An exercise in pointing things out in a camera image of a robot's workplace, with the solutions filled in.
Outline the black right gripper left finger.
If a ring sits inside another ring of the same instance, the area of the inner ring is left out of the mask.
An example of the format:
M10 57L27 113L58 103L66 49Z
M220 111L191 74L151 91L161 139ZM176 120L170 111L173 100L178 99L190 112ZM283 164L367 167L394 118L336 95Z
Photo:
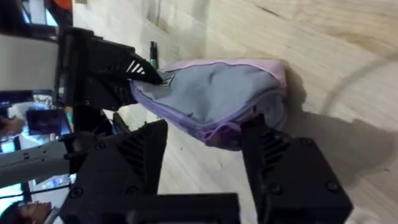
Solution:
M64 223L127 223L137 199L157 195L168 124L147 123L129 133L85 137L84 161L59 217Z

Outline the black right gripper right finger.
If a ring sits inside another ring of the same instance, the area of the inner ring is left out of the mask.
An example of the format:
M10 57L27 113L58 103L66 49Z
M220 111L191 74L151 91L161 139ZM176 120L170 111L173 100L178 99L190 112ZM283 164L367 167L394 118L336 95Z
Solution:
M245 122L241 134L258 223L347 221L353 204L314 140L269 128L261 115Z

